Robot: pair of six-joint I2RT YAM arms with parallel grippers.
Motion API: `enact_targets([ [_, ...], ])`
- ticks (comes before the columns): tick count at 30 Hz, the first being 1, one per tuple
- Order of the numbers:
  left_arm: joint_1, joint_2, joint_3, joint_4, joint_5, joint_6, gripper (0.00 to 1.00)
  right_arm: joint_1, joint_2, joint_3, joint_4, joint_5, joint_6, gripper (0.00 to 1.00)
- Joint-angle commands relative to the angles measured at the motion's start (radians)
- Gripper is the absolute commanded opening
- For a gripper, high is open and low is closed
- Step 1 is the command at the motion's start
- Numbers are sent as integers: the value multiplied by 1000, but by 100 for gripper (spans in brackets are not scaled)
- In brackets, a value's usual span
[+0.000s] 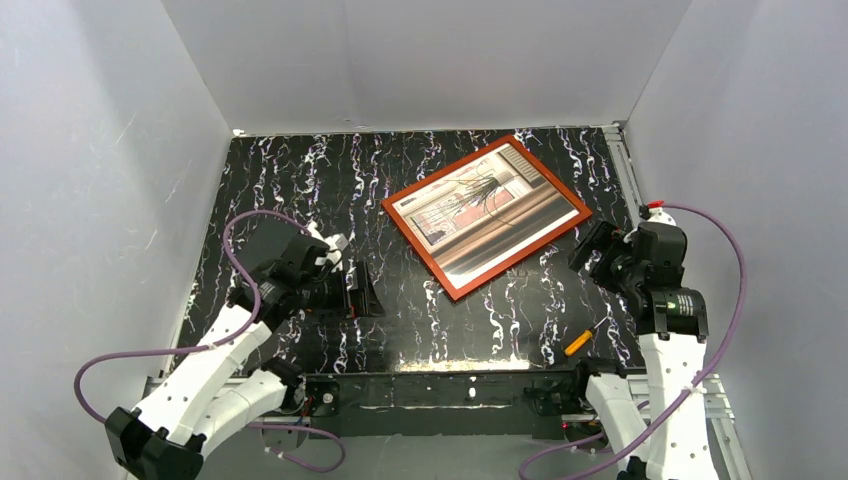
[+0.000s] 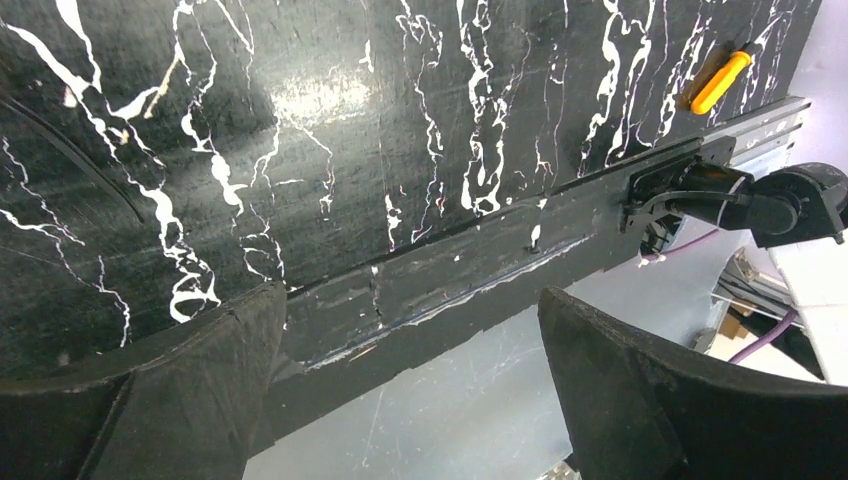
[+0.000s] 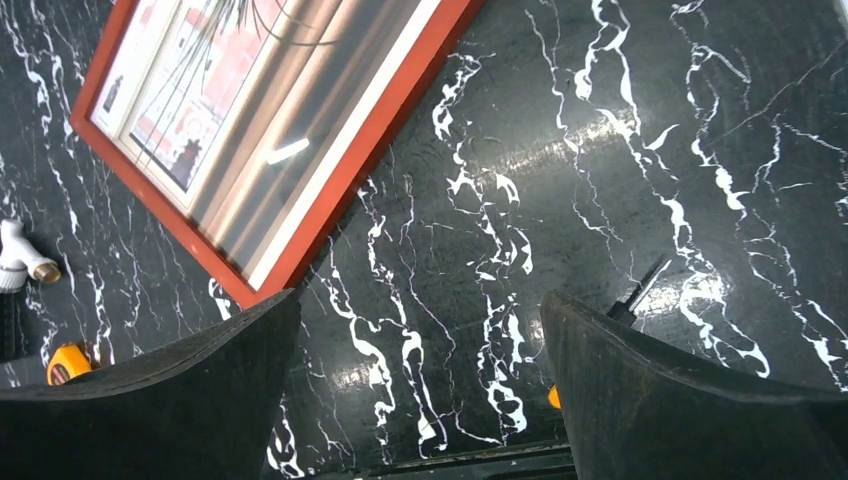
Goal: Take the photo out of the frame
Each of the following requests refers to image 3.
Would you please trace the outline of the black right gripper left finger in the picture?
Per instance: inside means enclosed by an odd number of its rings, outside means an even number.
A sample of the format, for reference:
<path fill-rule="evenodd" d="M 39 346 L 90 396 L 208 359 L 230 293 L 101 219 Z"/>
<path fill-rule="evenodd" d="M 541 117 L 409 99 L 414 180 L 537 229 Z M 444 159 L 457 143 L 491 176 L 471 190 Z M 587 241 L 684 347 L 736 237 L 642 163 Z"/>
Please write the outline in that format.
<path fill-rule="evenodd" d="M 1 393 L 5 479 L 257 479 L 301 306 L 282 291 L 60 386 Z"/>

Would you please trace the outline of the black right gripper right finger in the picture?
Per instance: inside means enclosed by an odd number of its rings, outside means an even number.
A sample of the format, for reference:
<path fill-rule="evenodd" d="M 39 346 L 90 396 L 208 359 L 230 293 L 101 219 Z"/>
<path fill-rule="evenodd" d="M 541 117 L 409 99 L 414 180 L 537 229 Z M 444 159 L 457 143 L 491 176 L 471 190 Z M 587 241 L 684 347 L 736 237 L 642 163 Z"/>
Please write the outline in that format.
<path fill-rule="evenodd" d="M 722 367 L 551 291 L 540 318 L 581 479 L 843 479 L 847 398 Z"/>

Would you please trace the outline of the yellow handled screwdriver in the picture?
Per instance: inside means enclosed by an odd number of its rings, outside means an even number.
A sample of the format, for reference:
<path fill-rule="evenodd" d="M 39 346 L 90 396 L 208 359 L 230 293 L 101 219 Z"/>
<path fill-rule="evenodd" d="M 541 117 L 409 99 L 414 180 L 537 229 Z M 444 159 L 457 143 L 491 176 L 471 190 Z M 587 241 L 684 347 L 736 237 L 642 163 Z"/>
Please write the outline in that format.
<path fill-rule="evenodd" d="M 591 422 L 603 427 L 646 425 L 658 412 L 673 383 L 651 370 L 641 348 L 660 350 L 661 342 L 632 328 L 639 303 L 669 262 L 658 262 L 625 302 L 609 317 L 562 290 L 552 290 L 540 309 L 552 387 L 548 404 L 557 410 L 568 432 L 587 432 Z"/>

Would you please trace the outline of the red wooden picture frame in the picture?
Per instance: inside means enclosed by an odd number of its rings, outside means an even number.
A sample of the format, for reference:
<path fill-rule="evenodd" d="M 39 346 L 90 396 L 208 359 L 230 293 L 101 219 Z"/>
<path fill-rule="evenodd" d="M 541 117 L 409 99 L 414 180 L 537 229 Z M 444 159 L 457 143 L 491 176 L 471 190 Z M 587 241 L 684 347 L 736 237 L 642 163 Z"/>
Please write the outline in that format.
<path fill-rule="evenodd" d="M 296 285 L 477 1 L 118 1 L 70 122 L 240 306 Z"/>

